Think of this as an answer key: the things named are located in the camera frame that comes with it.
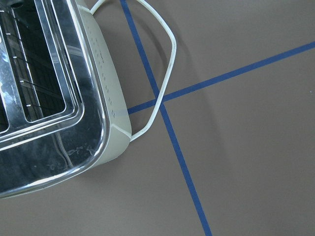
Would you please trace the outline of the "chrome cream toaster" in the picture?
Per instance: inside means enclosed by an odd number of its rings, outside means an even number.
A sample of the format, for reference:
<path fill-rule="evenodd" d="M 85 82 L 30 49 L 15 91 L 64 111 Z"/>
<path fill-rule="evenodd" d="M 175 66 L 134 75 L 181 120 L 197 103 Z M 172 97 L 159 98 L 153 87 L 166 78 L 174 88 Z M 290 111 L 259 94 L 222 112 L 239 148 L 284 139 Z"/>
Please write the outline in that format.
<path fill-rule="evenodd" d="M 86 3 L 1 1 L 1 198 L 109 162 L 130 140 L 120 81 Z"/>

